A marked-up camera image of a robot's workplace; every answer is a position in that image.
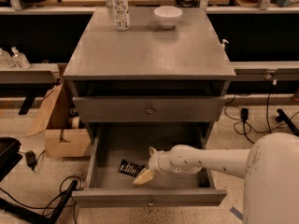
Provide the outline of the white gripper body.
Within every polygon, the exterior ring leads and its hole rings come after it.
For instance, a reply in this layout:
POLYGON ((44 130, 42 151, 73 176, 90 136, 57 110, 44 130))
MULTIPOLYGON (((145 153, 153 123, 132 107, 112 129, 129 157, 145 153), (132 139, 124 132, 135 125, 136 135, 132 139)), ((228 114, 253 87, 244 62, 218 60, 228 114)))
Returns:
POLYGON ((156 175, 170 174, 172 166, 168 151, 153 151, 150 153, 149 169, 156 175))

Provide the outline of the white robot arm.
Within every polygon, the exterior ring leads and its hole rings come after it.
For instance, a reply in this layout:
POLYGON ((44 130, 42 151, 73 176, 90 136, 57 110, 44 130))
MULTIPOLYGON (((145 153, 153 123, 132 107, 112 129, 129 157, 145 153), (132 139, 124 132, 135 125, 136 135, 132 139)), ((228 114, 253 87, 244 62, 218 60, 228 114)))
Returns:
POLYGON ((149 150, 148 167, 135 178, 195 174, 206 168, 245 180, 243 224, 299 224, 299 137, 270 133, 249 149, 197 149, 176 145, 149 150))

